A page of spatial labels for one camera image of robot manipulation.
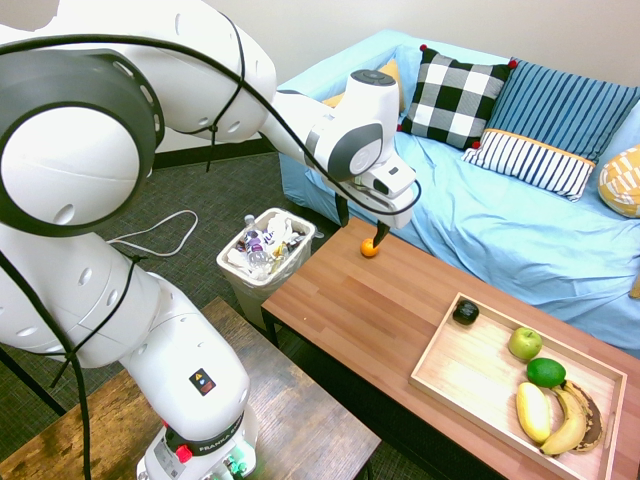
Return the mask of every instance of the light blue sofa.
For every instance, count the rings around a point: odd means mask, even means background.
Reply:
[[[395,58],[406,115],[420,66],[419,46],[470,63],[509,59],[385,30],[296,76],[281,89],[316,100],[342,93],[349,73]],[[572,203],[513,177],[460,160],[461,150],[406,133],[395,148],[417,172],[422,197],[411,223],[392,234],[554,317],[640,358],[640,220],[609,209],[597,192],[606,161],[640,144],[640,105],[616,132],[582,198]],[[280,155],[285,195],[338,223],[334,193],[320,177]],[[349,203],[351,215],[375,223]]]

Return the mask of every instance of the plastic bottle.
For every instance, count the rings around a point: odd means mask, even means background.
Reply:
[[[255,272],[258,280],[264,280],[271,272],[271,255],[264,250],[264,237],[256,226],[255,217],[253,215],[245,215],[244,223],[246,225],[244,244],[247,250],[249,268],[252,272]]]

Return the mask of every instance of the wooden tray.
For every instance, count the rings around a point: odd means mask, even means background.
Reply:
[[[464,326],[453,320],[452,313],[461,300],[475,303],[480,310],[472,325]],[[527,362],[513,356],[507,344],[511,333],[522,326],[527,325],[458,293],[409,383],[562,478],[608,480],[627,375],[538,332],[543,347],[536,358],[560,362],[567,370],[567,379],[593,397],[606,428],[603,440],[590,452],[571,451],[557,458],[543,455],[520,427],[516,413],[516,392],[518,385],[527,381]],[[542,390],[551,400],[555,430],[564,415],[553,392]]]

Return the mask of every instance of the banana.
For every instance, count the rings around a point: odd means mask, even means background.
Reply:
[[[553,432],[542,444],[540,451],[545,455],[560,455],[576,448],[587,431],[587,416],[582,404],[571,393],[561,387],[551,390],[557,395],[558,402],[564,412],[562,426]]]
[[[588,452],[593,450],[600,440],[602,440],[605,431],[604,420],[600,414],[600,409],[587,392],[582,387],[571,380],[566,380],[562,385],[562,389],[572,394],[582,405],[582,409],[587,417],[587,431],[582,441],[575,447],[578,452]]]
[[[534,442],[543,443],[551,435],[551,412],[547,398],[533,383],[518,386],[516,409],[520,425]]]

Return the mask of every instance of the yellow pillow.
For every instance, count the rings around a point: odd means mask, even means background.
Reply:
[[[640,218],[640,145],[607,162],[600,172],[598,192],[619,214]]]
[[[398,73],[398,64],[396,63],[395,59],[390,60],[389,63],[387,63],[384,67],[379,68],[378,71],[382,73],[386,73],[387,75],[391,75],[393,79],[396,81],[396,83],[398,84],[398,88],[400,89],[400,112],[402,112],[404,110],[404,98],[402,96],[402,82],[400,81],[400,74]],[[342,100],[343,96],[344,96],[344,93],[341,93],[340,95],[336,95],[335,97],[327,98],[322,103],[334,108],[336,105],[338,105],[338,103],[340,103],[340,100]]]

